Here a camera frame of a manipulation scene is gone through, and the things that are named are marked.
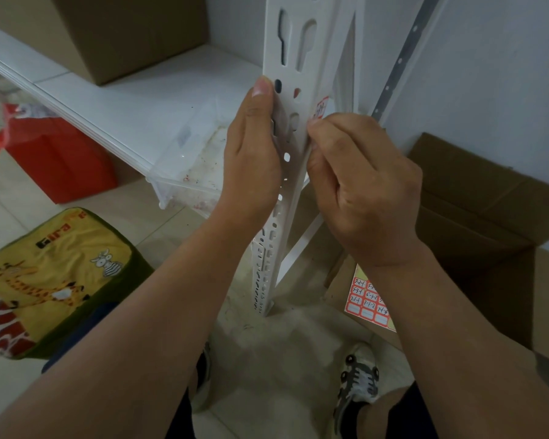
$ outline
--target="tile floor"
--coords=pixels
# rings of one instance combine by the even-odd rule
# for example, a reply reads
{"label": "tile floor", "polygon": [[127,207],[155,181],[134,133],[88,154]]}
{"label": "tile floor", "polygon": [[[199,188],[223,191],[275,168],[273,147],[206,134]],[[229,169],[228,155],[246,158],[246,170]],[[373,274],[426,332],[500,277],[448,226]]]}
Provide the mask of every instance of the tile floor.
{"label": "tile floor", "polygon": [[[120,161],[117,172],[119,188],[65,207],[83,206],[97,213],[157,267],[203,219],[187,208],[159,209],[142,176]],[[8,154],[0,154],[0,248],[63,208]],[[316,213],[313,201],[303,198],[291,244]],[[344,350],[358,340],[375,347],[382,393],[412,382],[400,351],[320,302],[323,281],[340,249],[322,227],[280,283],[267,318],[251,307],[252,268],[246,252],[212,334],[212,404],[194,416],[199,439],[321,437],[335,404],[339,363]],[[37,378],[42,364],[0,358],[0,412]]]}

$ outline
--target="person's right hand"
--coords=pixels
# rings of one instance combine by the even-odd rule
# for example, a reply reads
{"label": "person's right hand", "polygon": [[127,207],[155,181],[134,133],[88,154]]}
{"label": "person's right hand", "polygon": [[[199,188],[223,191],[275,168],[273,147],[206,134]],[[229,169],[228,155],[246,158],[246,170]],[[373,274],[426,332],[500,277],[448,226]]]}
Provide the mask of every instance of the person's right hand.
{"label": "person's right hand", "polygon": [[307,170],[317,205],[344,248],[366,267],[402,265],[415,233],[423,173],[372,117],[333,114],[308,124]]}

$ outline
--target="clear plastic container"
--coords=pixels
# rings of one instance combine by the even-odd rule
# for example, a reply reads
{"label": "clear plastic container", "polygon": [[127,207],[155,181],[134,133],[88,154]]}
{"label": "clear plastic container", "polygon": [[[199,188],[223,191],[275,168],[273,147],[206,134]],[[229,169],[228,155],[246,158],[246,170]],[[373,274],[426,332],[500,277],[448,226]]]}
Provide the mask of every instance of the clear plastic container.
{"label": "clear plastic container", "polygon": [[219,98],[203,104],[154,164],[147,180],[161,209],[184,205],[205,217],[216,206],[224,183],[224,148],[234,120]]}

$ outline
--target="fingernail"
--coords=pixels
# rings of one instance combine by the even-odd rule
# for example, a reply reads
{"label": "fingernail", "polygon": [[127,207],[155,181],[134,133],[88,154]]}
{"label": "fingernail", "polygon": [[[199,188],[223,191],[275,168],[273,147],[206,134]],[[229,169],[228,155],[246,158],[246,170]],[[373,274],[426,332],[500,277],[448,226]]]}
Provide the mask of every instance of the fingernail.
{"label": "fingernail", "polygon": [[258,80],[256,80],[256,83],[254,83],[254,89],[252,90],[252,96],[256,97],[257,95],[265,95],[268,94],[271,89],[271,86],[269,85],[269,82],[264,77],[264,75],[261,75]]}

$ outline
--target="black sock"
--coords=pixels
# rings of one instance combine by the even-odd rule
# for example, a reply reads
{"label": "black sock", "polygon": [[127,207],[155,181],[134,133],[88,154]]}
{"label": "black sock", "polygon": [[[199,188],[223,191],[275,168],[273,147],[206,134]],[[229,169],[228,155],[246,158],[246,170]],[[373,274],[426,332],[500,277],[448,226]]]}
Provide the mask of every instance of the black sock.
{"label": "black sock", "polygon": [[366,402],[350,402],[342,416],[342,424],[339,426],[339,432],[342,439],[358,439],[356,435],[356,426],[358,425],[358,413],[368,405]]}
{"label": "black sock", "polygon": [[197,388],[205,382],[205,371],[207,369],[207,361],[205,360],[205,354],[201,353],[199,360],[196,364],[197,369]]}

